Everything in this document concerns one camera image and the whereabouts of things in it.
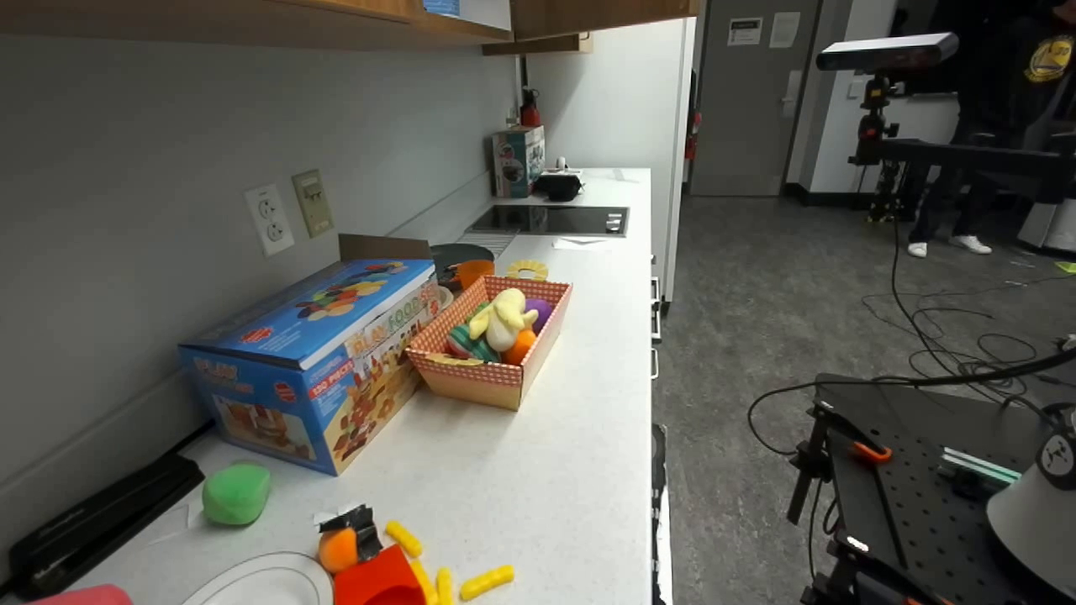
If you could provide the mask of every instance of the doorway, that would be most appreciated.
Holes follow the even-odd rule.
[[[780,194],[809,72],[820,0],[707,8],[699,156],[690,192]]]

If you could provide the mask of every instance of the wicker basket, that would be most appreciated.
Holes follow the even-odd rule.
[[[536,296],[551,304],[551,314],[532,354],[523,355],[523,364],[521,368],[512,368],[512,364],[465,368],[465,364],[443,359],[446,332],[457,322],[465,322],[477,307],[491,304],[501,289],[521,289],[528,299]],[[467,293],[459,293],[459,299],[446,307],[421,335],[410,339],[406,355],[435,395],[518,409],[551,344],[561,332],[567,293],[573,293],[567,284],[484,275]]]

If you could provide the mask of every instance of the electrical outlet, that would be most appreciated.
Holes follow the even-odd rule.
[[[324,189],[324,174],[319,172],[292,174],[292,189],[297,189],[308,239],[331,233],[333,212],[331,212],[331,199]]]
[[[266,255],[276,255],[297,245],[292,226],[290,226],[290,214],[283,212],[283,199],[276,185],[245,192],[245,208],[255,222]]]

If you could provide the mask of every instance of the kitchen counter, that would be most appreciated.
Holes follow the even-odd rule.
[[[650,602],[650,172],[582,172],[577,206],[629,206],[625,239],[465,237],[547,264],[573,284],[561,335],[518,413],[417,395],[340,479],[280,465],[201,437],[187,453],[206,475],[232,462],[273,471],[273,500],[245,530],[206,528],[199,491],[94,568],[134,602],[185,602],[215,574],[273,552],[315,552],[315,520],[370,505],[426,546],[426,568],[465,582],[514,565],[508,602]]]

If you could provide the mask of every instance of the person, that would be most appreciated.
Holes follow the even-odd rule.
[[[985,149],[1024,149],[1024,130],[1051,119],[1062,88],[1073,72],[1076,49],[1076,0],[1038,8],[1023,22],[1013,22],[985,55],[972,59],[957,88],[960,119],[953,146]],[[937,214],[969,185],[953,239],[969,254],[987,255],[993,250],[980,239],[981,220],[995,199],[987,174],[966,174],[940,167],[936,185],[920,194],[908,254],[926,260],[929,242],[937,237]]]

